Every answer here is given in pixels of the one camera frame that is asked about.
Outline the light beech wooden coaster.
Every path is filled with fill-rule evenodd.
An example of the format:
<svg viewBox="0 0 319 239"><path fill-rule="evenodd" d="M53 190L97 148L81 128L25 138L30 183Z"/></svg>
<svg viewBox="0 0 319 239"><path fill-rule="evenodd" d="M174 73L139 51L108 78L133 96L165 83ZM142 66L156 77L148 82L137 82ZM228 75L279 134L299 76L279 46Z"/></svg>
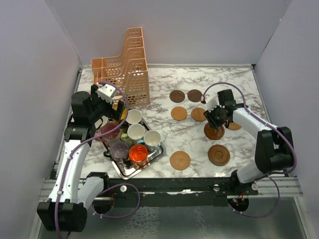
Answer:
<svg viewBox="0 0 319 239"><path fill-rule="evenodd" d="M187 117L187 110L184 107L180 107L180 106L174 107L171 110L171 116L173 119L178 121L184 120Z"/></svg>

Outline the woven rattan coaster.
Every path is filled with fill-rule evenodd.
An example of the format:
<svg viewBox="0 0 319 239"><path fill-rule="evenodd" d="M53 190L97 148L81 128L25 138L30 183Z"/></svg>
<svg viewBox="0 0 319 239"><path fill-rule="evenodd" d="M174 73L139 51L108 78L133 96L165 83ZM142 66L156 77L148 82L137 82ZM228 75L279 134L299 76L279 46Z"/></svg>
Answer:
<svg viewBox="0 0 319 239"><path fill-rule="evenodd" d="M241 129L241 125L234 123L234 122L230 122L228 125L228 129L229 130L239 130L239 129Z"/></svg>
<svg viewBox="0 0 319 239"><path fill-rule="evenodd" d="M176 151L170 156L170 164L176 170L185 170L190 165L190 156L184 151Z"/></svg>

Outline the brown ringed wooden saucer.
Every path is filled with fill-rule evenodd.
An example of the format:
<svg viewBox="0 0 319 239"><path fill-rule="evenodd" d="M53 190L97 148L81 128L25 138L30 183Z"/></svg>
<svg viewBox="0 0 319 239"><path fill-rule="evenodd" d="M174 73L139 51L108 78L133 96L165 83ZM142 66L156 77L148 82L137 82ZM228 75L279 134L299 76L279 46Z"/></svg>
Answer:
<svg viewBox="0 0 319 239"><path fill-rule="evenodd" d="M224 136L225 129L223 126L219 126L217 129L214 129L209 125L209 123L206 123L204 127L204 134L209 139L219 140Z"/></svg>

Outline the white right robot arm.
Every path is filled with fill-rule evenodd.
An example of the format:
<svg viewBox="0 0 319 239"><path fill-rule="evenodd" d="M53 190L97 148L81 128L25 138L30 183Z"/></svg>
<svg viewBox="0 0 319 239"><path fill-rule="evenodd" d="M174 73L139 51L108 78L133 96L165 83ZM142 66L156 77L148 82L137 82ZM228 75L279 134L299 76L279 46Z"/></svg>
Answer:
<svg viewBox="0 0 319 239"><path fill-rule="evenodd" d="M204 116L209 126L217 129L226 122L233 122L256 139L254 161L231 173L229 189L233 194L240 195L247 184L275 171L295 168L296 153L289 128L264 121L248 108L245 100L237 103L231 90L219 91L217 95L218 100L209 95L201 99L207 107Z"/></svg>

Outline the dark brown wooden coaster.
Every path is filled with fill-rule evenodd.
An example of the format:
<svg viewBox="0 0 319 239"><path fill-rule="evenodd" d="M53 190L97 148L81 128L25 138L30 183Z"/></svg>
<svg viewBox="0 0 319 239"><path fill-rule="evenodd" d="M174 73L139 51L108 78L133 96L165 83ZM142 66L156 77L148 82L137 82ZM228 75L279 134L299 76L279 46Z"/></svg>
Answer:
<svg viewBox="0 0 319 239"><path fill-rule="evenodd" d="M187 93L187 97L192 102L200 102L202 98L202 93L199 90L193 89Z"/></svg>

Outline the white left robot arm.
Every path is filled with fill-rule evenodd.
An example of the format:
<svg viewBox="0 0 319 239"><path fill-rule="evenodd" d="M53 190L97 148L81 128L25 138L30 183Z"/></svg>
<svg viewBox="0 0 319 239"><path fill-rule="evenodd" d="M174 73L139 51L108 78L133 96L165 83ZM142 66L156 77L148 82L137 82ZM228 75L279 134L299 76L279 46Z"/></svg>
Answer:
<svg viewBox="0 0 319 239"><path fill-rule="evenodd" d="M95 123L102 117L120 120L127 98L113 108L113 98L122 93L112 83L101 82L91 86L91 92L78 91L71 97L72 114L64 131L64 155L60 172L45 202L38 203L37 214L47 231L82 232L88 208L95 197L110 191L106 173L90 173L80 186L80 176L92 141L97 139Z"/></svg>

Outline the light brown wooden coaster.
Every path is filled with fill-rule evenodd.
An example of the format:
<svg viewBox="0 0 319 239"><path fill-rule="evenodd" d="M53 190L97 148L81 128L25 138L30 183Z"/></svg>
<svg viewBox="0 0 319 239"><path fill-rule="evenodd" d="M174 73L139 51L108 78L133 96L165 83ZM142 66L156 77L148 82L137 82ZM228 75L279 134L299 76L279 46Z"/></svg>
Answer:
<svg viewBox="0 0 319 239"><path fill-rule="evenodd" d="M206 117L204 115L204 112L205 112L205 109L203 109L203 108L199 108L199 107L194 108L191 111L191 117L195 121L199 121L199 122L205 121Z"/></svg>

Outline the dark walnut coaster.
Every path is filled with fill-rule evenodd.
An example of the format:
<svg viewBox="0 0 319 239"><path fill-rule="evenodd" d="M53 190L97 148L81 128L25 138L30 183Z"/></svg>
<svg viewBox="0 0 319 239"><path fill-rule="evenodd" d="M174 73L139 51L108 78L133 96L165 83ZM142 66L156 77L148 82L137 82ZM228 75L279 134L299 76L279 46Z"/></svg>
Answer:
<svg viewBox="0 0 319 239"><path fill-rule="evenodd" d="M185 99L185 94L181 90L173 90L173 91L171 91L169 98L171 101L173 101L175 103L181 103Z"/></svg>

